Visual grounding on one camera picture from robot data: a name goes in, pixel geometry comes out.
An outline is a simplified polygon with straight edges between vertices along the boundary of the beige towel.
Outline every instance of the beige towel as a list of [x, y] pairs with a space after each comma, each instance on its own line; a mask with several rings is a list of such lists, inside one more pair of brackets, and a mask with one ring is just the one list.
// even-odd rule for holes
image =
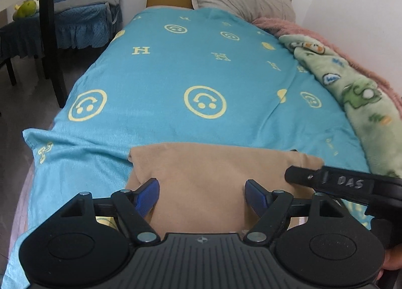
[[196, 143], [133, 147], [134, 165], [126, 188], [149, 178], [160, 183], [150, 225], [166, 232], [228, 233], [250, 229], [257, 216], [244, 199], [244, 184], [254, 179], [267, 190], [283, 189], [310, 198], [311, 189], [285, 182], [291, 165], [319, 169], [323, 161], [297, 152]]

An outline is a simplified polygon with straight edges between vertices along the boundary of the cartoon print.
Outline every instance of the cartoon print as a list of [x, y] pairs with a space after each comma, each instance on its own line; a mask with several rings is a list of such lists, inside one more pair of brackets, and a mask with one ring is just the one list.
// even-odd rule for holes
[[116, 221], [113, 217], [96, 217], [96, 221], [117, 230]]
[[340, 61], [339, 59], [332, 58], [332, 62], [335, 63], [335, 64], [337, 64], [337, 65], [339, 65], [339, 66], [341, 66], [341, 67], [343, 67], [343, 62]]
[[267, 62], [271, 65], [271, 67], [272, 67], [273, 69], [279, 70], [280, 72], [282, 71], [282, 70], [279, 69], [279, 67], [276, 65], [275, 62], [270, 62], [270, 61], [267, 61]]
[[150, 47], [133, 47], [134, 52], [132, 54], [134, 54], [134, 55], [136, 55], [136, 54], [150, 54], [150, 52], [148, 51], [149, 48]]
[[120, 36], [124, 35], [125, 33], [125, 29], [122, 29], [121, 31], [117, 32], [116, 36], [113, 38], [112, 41], [110, 41], [110, 43], [112, 43], [115, 39], [118, 39]]
[[231, 60], [226, 56], [226, 54], [224, 54], [224, 53], [215, 53], [215, 52], [211, 52], [211, 53], [215, 56], [215, 59], [217, 59], [217, 60], [231, 61]]
[[[331, 149], [335, 149], [335, 148], [334, 148], [334, 145], [331, 143], [332, 139], [327, 138], [325, 141], [326, 141], [327, 145], [328, 145]], [[334, 156], [337, 156], [338, 154], [339, 154], [338, 151], [335, 151], [335, 152], [334, 152]]]
[[369, 121], [375, 123], [381, 123], [382, 125], [388, 125], [389, 123], [391, 123], [392, 118], [390, 116], [383, 116], [382, 114], [379, 113], [373, 113], [369, 117]]
[[297, 69], [298, 69], [299, 72], [307, 72], [308, 73], [308, 71], [306, 69], [304, 69], [304, 67], [301, 66], [301, 65], [298, 65]]
[[226, 112], [227, 104], [221, 93], [208, 86], [192, 86], [184, 93], [184, 103], [194, 114], [205, 119], [216, 119]]
[[41, 147], [38, 149], [38, 154], [41, 156], [41, 159], [39, 160], [39, 163], [42, 164], [46, 160], [46, 155], [45, 153], [50, 152], [53, 148], [53, 143], [50, 141], [49, 143], [46, 144], [47, 147]]
[[310, 43], [310, 42], [293, 42], [290, 44], [290, 47], [292, 49], [295, 49], [297, 47], [303, 47], [305, 49], [309, 49], [310, 51], [313, 51], [318, 54], [324, 54], [325, 53], [325, 47], [322, 45], [318, 45], [315, 43]]
[[68, 112], [71, 121], [86, 121], [101, 113], [107, 102], [107, 94], [103, 90], [89, 90], [77, 96]]
[[314, 94], [311, 94], [309, 92], [300, 92], [300, 95], [302, 98], [305, 99], [305, 101], [310, 105], [312, 108], [321, 108], [322, 103], [318, 97], [316, 97]]
[[268, 50], [275, 50], [275, 48], [274, 48], [271, 44], [269, 44], [269, 43], [267, 43], [267, 42], [261, 42], [261, 44], [263, 45], [263, 47], [264, 47], [265, 49], [268, 49]]
[[377, 83], [371, 79], [363, 78], [353, 84], [345, 86], [342, 91], [343, 104], [349, 103], [357, 109], [369, 103], [381, 100], [381, 92], [377, 89]]
[[169, 32], [177, 34], [187, 33], [187, 29], [180, 25], [165, 25], [165, 29]]
[[400, 178], [400, 176], [394, 170], [388, 171], [386, 176], [393, 177], [393, 178]]
[[322, 82], [324, 85], [328, 86], [328, 85], [332, 84], [333, 82], [336, 82], [340, 78], [341, 77], [338, 74], [328, 73], [322, 77]]
[[283, 88], [283, 89], [281, 89], [281, 90], [279, 90], [277, 92], [277, 95], [278, 95], [279, 100], [280, 100], [279, 103], [285, 103], [286, 102], [286, 93], [287, 93], [286, 88]]
[[240, 38], [237, 35], [234, 35], [232, 33], [229, 32], [221, 32], [221, 35], [223, 37], [226, 37], [227, 39], [233, 40], [233, 41], [239, 41]]

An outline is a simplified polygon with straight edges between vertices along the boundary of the plush toy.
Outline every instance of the plush toy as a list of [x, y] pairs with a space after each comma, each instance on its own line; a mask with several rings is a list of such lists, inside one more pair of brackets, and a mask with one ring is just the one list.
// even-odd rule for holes
[[13, 20], [35, 15], [39, 11], [39, 0], [25, 0], [22, 5], [14, 6]]

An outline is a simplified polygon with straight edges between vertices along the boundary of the floor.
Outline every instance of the floor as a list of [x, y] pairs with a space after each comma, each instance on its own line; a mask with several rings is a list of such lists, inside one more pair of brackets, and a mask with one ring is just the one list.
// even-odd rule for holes
[[[68, 92], [104, 48], [60, 52]], [[17, 85], [11, 86], [6, 67], [0, 69], [0, 285], [7, 265], [9, 239], [19, 194], [33, 161], [22, 131], [47, 129], [60, 111], [52, 82], [40, 60], [13, 59]]]

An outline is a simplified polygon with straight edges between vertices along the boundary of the finger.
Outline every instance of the finger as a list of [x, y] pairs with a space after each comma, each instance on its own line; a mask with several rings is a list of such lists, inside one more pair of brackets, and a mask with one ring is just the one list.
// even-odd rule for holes
[[385, 260], [382, 267], [386, 270], [399, 270], [402, 268], [402, 244], [385, 251]]
[[384, 273], [384, 270], [380, 270], [378, 276], [377, 276], [377, 280], [380, 280], [380, 278], [382, 277], [382, 274]]

